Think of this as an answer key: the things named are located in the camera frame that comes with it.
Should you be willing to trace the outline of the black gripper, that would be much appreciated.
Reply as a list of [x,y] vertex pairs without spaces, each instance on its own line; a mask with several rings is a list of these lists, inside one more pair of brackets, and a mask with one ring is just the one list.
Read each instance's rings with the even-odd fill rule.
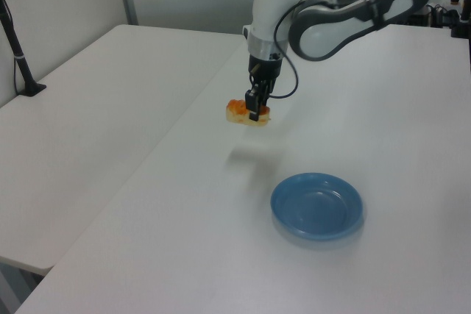
[[[249,119],[258,121],[260,106],[266,106],[271,96],[276,79],[280,75],[282,60],[260,60],[249,56],[249,80],[252,88],[245,93],[246,109],[249,111]],[[261,102],[258,86],[261,88]]]

